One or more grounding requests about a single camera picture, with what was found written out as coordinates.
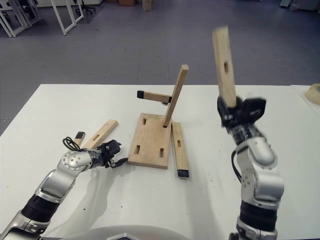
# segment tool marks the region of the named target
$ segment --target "wooden stand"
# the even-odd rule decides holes
[[[137,96],[139,98],[168,102],[168,109],[165,115],[141,113],[130,149],[129,164],[168,169],[171,117],[188,70],[188,65],[181,66],[172,97],[152,92],[138,91]]]

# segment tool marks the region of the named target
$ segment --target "wooden base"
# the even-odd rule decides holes
[[[163,127],[165,116],[141,113],[138,120],[129,164],[168,169],[171,123]]]

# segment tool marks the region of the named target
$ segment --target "wooden plank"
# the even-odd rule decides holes
[[[165,116],[141,113],[132,141],[129,164],[168,169],[171,121],[163,127]]]
[[[173,89],[172,100],[171,100],[170,105],[168,106],[168,109],[166,110],[166,113],[165,113],[165,117],[164,117],[164,121],[163,121],[163,126],[165,128],[168,127],[169,122],[171,121],[171,117],[172,117],[172,114],[174,113],[175,106],[177,104],[182,86],[184,85],[184,81],[185,81],[186,75],[188,73],[188,70],[189,70],[188,65],[186,65],[186,64],[181,65],[178,79],[177,79],[176,84]]]
[[[212,41],[219,94],[228,107],[234,108],[237,104],[237,96],[228,27],[224,26],[214,30]]]
[[[178,177],[189,178],[187,154],[180,122],[172,122],[172,135],[174,141],[175,164]]]
[[[105,140],[117,125],[118,121],[109,119],[82,148],[95,149]]]
[[[152,101],[157,101],[161,103],[170,103],[172,97],[170,95],[165,94],[159,94],[154,92],[148,92],[148,91],[137,91],[136,97],[138,99],[147,99]]]
[[[142,7],[144,11],[151,11],[152,0],[142,0]]]
[[[84,131],[78,131],[73,141],[80,147],[85,135]]]

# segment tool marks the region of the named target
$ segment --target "motion-blurred wooden stick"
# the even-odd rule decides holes
[[[237,105],[237,96],[228,27],[215,29],[212,33],[212,42],[219,94],[229,108],[234,108]]]

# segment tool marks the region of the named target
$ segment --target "wooden stick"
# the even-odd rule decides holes
[[[214,30],[212,42],[219,94],[229,108],[234,108],[237,105],[237,96],[228,27]]]
[[[118,121],[109,119],[82,148],[95,149],[117,125]]]
[[[179,178],[189,178],[187,154],[180,122],[172,122],[176,170]]]
[[[188,65],[186,65],[186,64],[181,65],[178,79],[177,79],[176,84],[173,89],[172,100],[171,100],[170,105],[168,106],[168,109],[166,110],[166,113],[165,113],[165,117],[164,117],[164,121],[163,121],[163,126],[165,128],[168,127],[168,124],[169,124],[170,119],[172,117],[172,113],[175,110],[175,106],[177,104],[178,97],[180,95],[182,86],[184,85],[184,81],[185,81],[186,75],[188,73],[188,70],[189,70]]]
[[[80,147],[82,141],[84,140],[85,135],[86,134],[84,131],[78,131],[73,141]]]
[[[157,102],[166,103],[166,104],[170,103],[172,99],[170,95],[141,91],[141,90],[137,91],[136,97],[138,99],[147,99],[147,100],[157,101]]]

